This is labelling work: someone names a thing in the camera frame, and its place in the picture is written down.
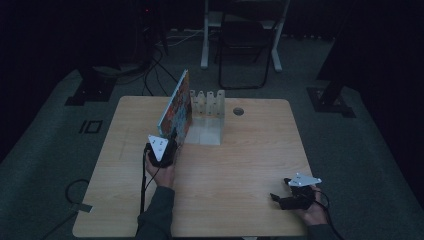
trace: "table top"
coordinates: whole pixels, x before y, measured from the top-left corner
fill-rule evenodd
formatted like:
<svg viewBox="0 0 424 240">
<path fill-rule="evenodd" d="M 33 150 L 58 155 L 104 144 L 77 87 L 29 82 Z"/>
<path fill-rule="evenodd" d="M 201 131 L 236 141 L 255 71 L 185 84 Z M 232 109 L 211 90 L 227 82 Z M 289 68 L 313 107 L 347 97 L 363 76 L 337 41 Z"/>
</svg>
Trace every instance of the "table top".
<svg viewBox="0 0 424 240">
<path fill-rule="evenodd" d="M 132 237 L 140 211 L 142 153 L 168 97 L 122 97 L 80 212 L 76 237 Z M 244 114 L 237 116 L 233 109 Z M 269 193 L 291 196 L 283 178 L 311 175 L 290 104 L 225 99 L 221 145 L 184 144 L 176 162 L 174 237 L 296 236 L 306 228 Z M 146 208 L 156 186 L 146 191 Z"/>
</svg>

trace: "book cover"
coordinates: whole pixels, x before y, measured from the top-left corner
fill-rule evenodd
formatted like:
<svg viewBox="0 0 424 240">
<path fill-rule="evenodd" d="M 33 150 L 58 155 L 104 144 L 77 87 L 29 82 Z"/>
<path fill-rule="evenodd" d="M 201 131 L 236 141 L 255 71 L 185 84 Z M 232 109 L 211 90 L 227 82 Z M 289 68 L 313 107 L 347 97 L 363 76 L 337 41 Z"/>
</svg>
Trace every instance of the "book cover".
<svg viewBox="0 0 424 240">
<path fill-rule="evenodd" d="M 159 134 L 162 138 L 170 138 L 175 131 L 178 146 L 184 143 L 192 121 L 192 108 L 188 70 L 184 70 L 175 90 L 169 99 L 162 117 L 158 122 Z"/>
</svg>

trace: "person's arm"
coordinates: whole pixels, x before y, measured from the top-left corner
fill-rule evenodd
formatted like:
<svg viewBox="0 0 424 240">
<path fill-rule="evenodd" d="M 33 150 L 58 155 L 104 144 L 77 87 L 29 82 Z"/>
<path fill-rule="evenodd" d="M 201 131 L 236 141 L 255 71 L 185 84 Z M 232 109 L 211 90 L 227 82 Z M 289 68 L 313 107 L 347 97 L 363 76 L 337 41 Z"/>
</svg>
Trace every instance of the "person's arm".
<svg viewBox="0 0 424 240">
<path fill-rule="evenodd" d="M 315 191 L 315 198 L 321 202 L 320 189 L 312 186 Z M 308 240 L 332 240 L 337 239 L 331 226 L 327 221 L 327 214 L 317 203 L 313 203 L 307 210 L 294 210 L 303 220 L 308 228 Z"/>
<path fill-rule="evenodd" d="M 147 210 L 138 216 L 136 240 L 171 239 L 172 209 L 175 192 L 174 165 L 158 169 L 154 167 L 146 154 L 147 172 L 154 176 L 157 188 Z"/>
<path fill-rule="evenodd" d="M 147 210 L 138 217 L 137 240 L 171 239 L 172 208 L 175 192 L 171 188 L 156 188 Z"/>
</svg>

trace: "sleeve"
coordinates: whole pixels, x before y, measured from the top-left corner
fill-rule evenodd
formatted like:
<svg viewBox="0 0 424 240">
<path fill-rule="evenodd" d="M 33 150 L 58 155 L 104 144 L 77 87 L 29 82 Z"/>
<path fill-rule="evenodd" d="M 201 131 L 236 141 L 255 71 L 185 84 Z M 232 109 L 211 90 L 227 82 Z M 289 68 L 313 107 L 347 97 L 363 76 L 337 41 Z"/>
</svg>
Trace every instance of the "sleeve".
<svg viewBox="0 0 424 240">
<path fill-rule="evenodd" d="M 171 239 L 172 209 L 174 190 L 157 187 L 147 210 L 138 216 L 136 240 Z"/>
<path fill-rule="evenodd" d="M 328 224 L 308 226 L 308 240 L 332 240 L 337 239 Z"/>
</svg>

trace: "hole in table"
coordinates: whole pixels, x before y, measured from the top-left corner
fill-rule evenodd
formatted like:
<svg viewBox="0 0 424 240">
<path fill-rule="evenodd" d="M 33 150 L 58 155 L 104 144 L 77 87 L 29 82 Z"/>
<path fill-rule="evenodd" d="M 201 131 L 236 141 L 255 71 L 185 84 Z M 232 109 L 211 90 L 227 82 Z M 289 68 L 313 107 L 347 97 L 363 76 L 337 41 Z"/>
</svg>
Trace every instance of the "hole in table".
<svg viewBox="0 0 424 240">
<path fill-rule="evenodd" d="M 244 110 L 243 110 L 243 108 L 236 107 L 236 108 L 233 109 L 233 113 L 237 116 L 241 116 L 241 115 L 244 114 Z"/>
</svg>

